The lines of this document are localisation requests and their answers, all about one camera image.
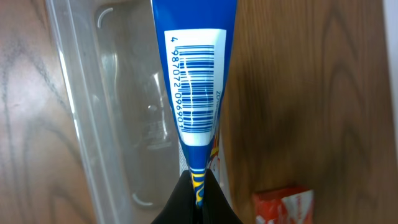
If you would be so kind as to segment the blue Kool Fever box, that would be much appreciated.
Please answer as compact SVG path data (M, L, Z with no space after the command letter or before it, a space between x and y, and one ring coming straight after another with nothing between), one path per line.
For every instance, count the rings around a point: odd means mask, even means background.
M165 87L200 208L228 79L238 3L152 0L151 6Z

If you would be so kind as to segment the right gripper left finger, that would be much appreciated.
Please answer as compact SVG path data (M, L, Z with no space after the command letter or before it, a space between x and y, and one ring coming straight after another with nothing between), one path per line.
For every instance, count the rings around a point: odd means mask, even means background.
M165 207L152 224L194 224L197 222L195 198L189 171L185 170Z

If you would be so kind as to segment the red Panadol sachet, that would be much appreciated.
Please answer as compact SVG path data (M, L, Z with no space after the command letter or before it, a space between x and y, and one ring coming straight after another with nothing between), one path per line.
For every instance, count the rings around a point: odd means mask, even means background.
M313 224L313 190L296 185L254 193L257 224Z

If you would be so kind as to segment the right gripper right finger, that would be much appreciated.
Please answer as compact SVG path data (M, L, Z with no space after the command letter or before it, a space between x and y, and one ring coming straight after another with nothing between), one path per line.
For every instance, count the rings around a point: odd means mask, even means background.
M229 205L211 170L206 170L202 206L203 224L243 224Z

